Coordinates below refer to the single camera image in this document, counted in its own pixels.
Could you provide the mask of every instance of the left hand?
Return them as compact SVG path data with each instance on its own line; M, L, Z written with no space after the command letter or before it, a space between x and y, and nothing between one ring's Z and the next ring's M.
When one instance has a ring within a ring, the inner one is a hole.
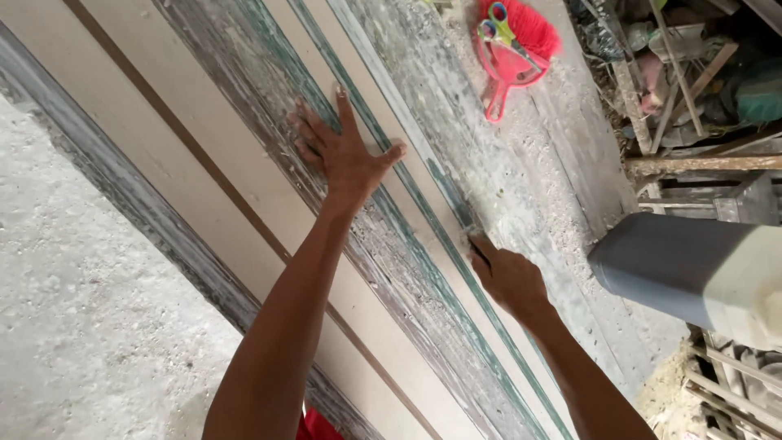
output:
M343 86L337 89L337 107L342 134L338 135L301 99L298 114L289 114L289 122L299 131L294 141L302 157L326 176L328 198L358 209L380 185L386 172L404 157L404 144L392 146L374 157L361 140L353 107Z

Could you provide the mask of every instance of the finger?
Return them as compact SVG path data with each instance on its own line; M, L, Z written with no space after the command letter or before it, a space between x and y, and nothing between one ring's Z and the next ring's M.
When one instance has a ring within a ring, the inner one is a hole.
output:
M396 165L397 162L402 160L404 155L407 154L407 145L398 143L388 149L382 156L378 157L385 169L391 168Z
M315 154L315 152L307 145L307 142L304 141L304 139L298 138L297 140L293 141L293 145L296 145L296 148L299 150L299 154L301 154L301 157L306 160L307 163L315 167L315 169L320 172L324 171L323 157Z
M312 127L310 127L310 125L305 120L296 114L289 114L288 121L299 132L299 136L301 136L312 148L315 149L316 153L323 153L323 149L326 147L325 143L315 133L315 131L313 131Z
M310 125L317 137L328 141L335 135L331 128L315 113L315 110L312 110L301 98L296 98L296 107L299 109L299 114L304 116L304 120Z
M483 257L476 254L475 252L470 252L470 262L472 263L473 270L475 270L475 273L478 275L478 279L481 280L483 287L486 290L489 290L491 284L493 283L489 264L486 263L486 260L484 260Z
M339 110L339 123L342 124L343 133L345 130L358 130L356 116L353 114L353 107L350 105L350 96L344 85L337 86L337 109Z
M497 255L497 248L494 246L494 243L483 234L471 234L469 239L470 243L472 243L472 245L489 260L489 264L491 264L491 261Z

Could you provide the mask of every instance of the cement surface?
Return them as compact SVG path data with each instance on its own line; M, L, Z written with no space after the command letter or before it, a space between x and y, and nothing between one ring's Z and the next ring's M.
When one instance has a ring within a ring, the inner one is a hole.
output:
M241 336L0 99L0 432L198 438Z

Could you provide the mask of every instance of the red dustpan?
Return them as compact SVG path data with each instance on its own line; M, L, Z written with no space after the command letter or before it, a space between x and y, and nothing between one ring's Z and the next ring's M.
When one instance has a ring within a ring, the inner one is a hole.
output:
M511 88L522 88L535 84L546 74L550 63L528 50L529 56L540 67L540 72L538 72L509 46L497 41L480 41L479 44L480 50L478 52L483 67L497 81L494 97L486 108L486 119L491 122L499 122L505 115L505 101L508 99Z

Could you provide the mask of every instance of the dust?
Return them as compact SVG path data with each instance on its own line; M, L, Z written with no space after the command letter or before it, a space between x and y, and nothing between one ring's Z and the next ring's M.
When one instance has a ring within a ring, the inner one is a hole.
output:
M681 440L687 432L706 438L701 401L684 390L684 371L696 362L687 355L689 341L664 360L644 383L635 401L638 413L660 440Z

